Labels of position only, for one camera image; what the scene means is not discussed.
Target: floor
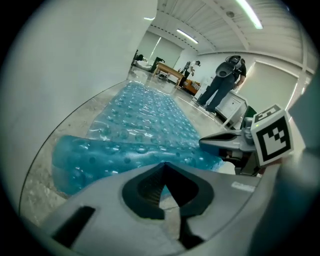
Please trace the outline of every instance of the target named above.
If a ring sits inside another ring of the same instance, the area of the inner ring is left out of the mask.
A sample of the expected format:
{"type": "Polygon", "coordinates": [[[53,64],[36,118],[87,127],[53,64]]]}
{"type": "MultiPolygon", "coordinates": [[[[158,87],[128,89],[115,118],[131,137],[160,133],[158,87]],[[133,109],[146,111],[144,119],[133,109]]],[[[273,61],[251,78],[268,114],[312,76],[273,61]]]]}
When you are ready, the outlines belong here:
{"type": "MultiPolygon", "coordinates": [[[[197,106],[192,101],[192,96],[189,93],[176,88],[169,82],[152,77],[145,70],[133,67],[126,81],[101,92],[80,106],[46,140],[29,170],[23,187],[20,201],[20,214],[22,216],[40,226],[50,213],[67,200],[66,195],[55,189],[52,180],[51,160],[53,148],[63,135],[86,137],[93,120],[128,81],[137,81],[171,95],[201,137],[221,130],[222,122],[197,106]]],[[[179,208],[177,204],[172,198],[166,198],[161,202],[160,207],[165,210],[168,232],[173,237],[177,237],[177,231],[179,230],[179,208]]]]}

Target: ceiling panel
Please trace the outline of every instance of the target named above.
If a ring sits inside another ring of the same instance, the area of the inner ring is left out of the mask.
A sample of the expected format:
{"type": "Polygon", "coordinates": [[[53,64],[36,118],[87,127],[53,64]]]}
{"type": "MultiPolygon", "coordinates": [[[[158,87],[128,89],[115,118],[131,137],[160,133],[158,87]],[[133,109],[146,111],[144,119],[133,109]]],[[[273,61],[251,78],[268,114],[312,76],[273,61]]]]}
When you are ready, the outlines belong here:
{"type": "MultiPolygon", "coordinates": [[[[246,0],[263,25],[256,29],[236,0],[158,0],[152,25],[198,53],[245,51],[302,63],[302,37],[296,20],[277,0],[246,0]],[[181,29],[195,44],[176,32],[181,29]]],[[[308,63],[314,66],[318,53],[308,40],[308,63]]]]}

